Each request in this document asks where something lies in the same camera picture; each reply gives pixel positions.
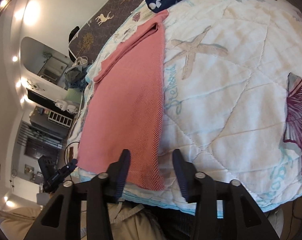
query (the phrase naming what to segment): black clamp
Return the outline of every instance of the black clamp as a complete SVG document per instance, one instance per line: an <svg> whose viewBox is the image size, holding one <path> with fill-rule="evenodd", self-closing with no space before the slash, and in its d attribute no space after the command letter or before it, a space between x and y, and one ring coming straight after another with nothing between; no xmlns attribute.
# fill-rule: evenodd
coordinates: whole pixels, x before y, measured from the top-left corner
<svg viewBox="0 0 302 240"><path fill-rule="evenodd" d="M24 240L80 240L81 201L87 200L87 239L113 240L107 203L117 203L130 166L130 152L91 181L65 181L39 214Z"/></svg>
<svg viewBox="0 0 302 240"><path fill-rule="evenodd" d="M173 151L172 160L182 196L188 203L197 203L191 240L217 239L217 200L223 200L223 240L279 240L240 181L214 181L186 162L179 149Z"/></svg>
<svg viewBox="0 0 302 240"><path fill-rule="evenodd" d="M43 155L38 159L38 163L44 179L43 192L51 193L55 192L66 177L75 170L78 160L73 159L59 170L54 168L55 164L51 157Z"/></svg>

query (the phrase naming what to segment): pillow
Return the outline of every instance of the pillow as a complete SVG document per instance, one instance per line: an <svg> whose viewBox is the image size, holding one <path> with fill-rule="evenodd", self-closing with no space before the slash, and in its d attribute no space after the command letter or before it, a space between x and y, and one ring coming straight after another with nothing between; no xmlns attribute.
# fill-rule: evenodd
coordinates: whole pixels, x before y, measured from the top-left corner
<svg viewBox="0 0 302 240"><path fill-rule="evenodd" d="M69 88L67 91L67 96L64 98L65 101L72 101L75 103L81 103L82 93L78 88Z"/></svg>
<svg viewBox="0 0 302 240"><path fill-rule="evenodd" d="M8 240L23 240L41 210L22 207L10 212L2 212L5 215L0 228Z"/></svg>

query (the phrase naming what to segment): wall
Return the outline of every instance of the wall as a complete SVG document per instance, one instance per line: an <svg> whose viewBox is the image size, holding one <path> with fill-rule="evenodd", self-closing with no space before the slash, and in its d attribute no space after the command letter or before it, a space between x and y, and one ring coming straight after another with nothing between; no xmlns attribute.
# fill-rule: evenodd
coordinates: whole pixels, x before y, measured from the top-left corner
<svg viewBox="0 0 302 240"><path fill-rule="evenodd" d="M23 8L27 4L28 0L13 0L9 3L5 12L1 15L0 19L2 21L2 42L3 42L3 58L2 69L6 71L6 80L2 83L5 83L8 88L11 90L11 94L13 95L12 103L15 103L17 108L19 109L19 113L16 115L14 124L11 128L11 131L8 131L9 141L7 145L3 145L6 148L6 160L5 160L5 186L6 188L11 190L11 168L12 168L12 158L13 158L13 150L16 144L17 133L20 127L20 122L23 116L23 107L24 104L20 104L20 99L26 93L26 89L24 87L16 88L15 84L21 78L20 72L20 64L19 61L12 62L13 56L19 56L19 46L20 46L20 31L22 26L22 21L17 20L13 15L15 13L16 8Z"/></svg>
<svg viewBox="0 0 302 240"><path fill-rule="evenodd" d="M34 173L41 172L38 160L24 155L26 150L25 146L18 143L15 144L12 157L12 169L15 169L18 176L25 180L30 180L30 175L24 173L25 164L34 167Z"/></svg>
<svg viewBox="0 0 302 240"><path fill-rule="evenodd" d="M19 177L14 178L14 195L36 203L37 193L39 193L39 185Z"/></svg>
<svg viewBox="0 0 302 240"><path fill-rule="evenodd" d="M38 21L23 24L21 40L31 37L56 51L68 55L70 32L82 27L108 0L29 0L40 6Z"/></svg>
<svg viewBox="0 0 302 240"><path fill-rule="evenodd" d="M21 79L30 80L33 83L39 83L41 85L41 91L39 93L51 100L63 99L66 96L66 91L56 85L38 77L37 75L28 71L20 60L20 45L24 38L21 30L23 27L22 18L16 18L17 12L21 12L26 8L29 0L13 0L10 2L5 12L1 15L3 18L3 25L5 31L3 31L3 59L4 65L7 72L6 84L10 86L11 91L15 94L14 102L20 107L20 99L26 94L24 87L15 88L15 84ZM17 62L12 62L12 57L18 56ZM10 145L15 143L15 134L10 138Z"/></svg>
<svg viewBox="0 0 302 240"><path fill-rule="evenodd" d="M34 111L36 103L24 103L24 113L22 116L22 121L31 124L29 115Z"/></svg>
<svg viewBox="0 0 302 240"><path fill-rule="evenodd" d="M34 203L33 201L30 201L30 200L27 200L25 198L21 198L17 195L10 195L10 197L8 198L8 200L10 200L11 202L14 203L14 206L13 207L9 207L7 205L3 205L1 207L1 210L3 211L11 211L13 209L16 209L16 208L21 208L21 207L31 207L31 208L35 208L35 209L39 209L40 206L37 205L36 203Z"/></svg>
<svg viewBox="0 0 302 240"><path fill-rule="evenodd" d="M17 96L14 97L12 88L8 84L7 72L4 67L3 55L3 32L4 32L4 17L0 17L0 201L2 197L10 190L10 185L6 187L6 163L7 163L7 149L9 147L9 140L11 137L12 128L15 125L16 117L22 111L19 104L17 104Z"/></svg>

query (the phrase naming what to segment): bed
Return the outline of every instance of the bed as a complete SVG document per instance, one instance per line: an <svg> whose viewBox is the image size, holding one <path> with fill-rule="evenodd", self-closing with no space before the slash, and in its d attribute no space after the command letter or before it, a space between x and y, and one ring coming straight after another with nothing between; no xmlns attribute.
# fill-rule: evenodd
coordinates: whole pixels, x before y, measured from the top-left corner
<svg viewBox="0 0 302 240"><path fill-rule="evenodd" d="M109 30L105 36L88 38L90 32L98 32L97 24L90 26L90 20L71 41L73 54L87 56L93 64L86 76L89 85L84 108L69 143L81 138L93 96L92 79L101 62L138 25L154 17L141 1L128 6L129 15L117 19L111 12L105 22L100 20L99 28ZM112 11L108 3L105 6L107 9L102 8L96 16ZM302 89L301 12L286 0L185 0L168 11L164 21L163 129L158 150L165 190L144 190L127 183L123 197L194 214L195 204L185 203L173 171L175 148L215 180L240 180L264 212L301 196L302 95L297 93ZM203 52L196 38L214 45L217 53ZM91 45L82 49L80 45L87 40ZM198 51L192 54L187 46L177 46L182 43ZM192 64L177 57L181 53L193 55ZM301 111L295 109L294 102ZM95 175L81 168L77 173L81 181ZM218 216L222 216L221 205Z"/></svg>

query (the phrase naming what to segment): mirror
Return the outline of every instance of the mirror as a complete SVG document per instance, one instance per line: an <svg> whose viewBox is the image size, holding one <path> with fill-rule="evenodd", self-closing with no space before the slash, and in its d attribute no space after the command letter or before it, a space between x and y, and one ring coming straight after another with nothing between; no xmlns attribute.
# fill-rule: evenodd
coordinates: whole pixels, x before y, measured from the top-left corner
<svg viewBox="0 0 302 240"><path fill-rule="evenodd" d="M21 42L21 61L28 71L62 88L63 75L73 64L67 56L29 37Z"/></svg>
<svg viewBox="0 0 302 240"><path fill-rule="evenodd" d="M194 215L172 166L179 148L214 180L239 180L270 221L285 221L272 224L281 239L302 232L302 0L0 8L1 211L46 204L42 156L55 169L77 158L65 178L76 183L131 147L123 197Z"/></svg>

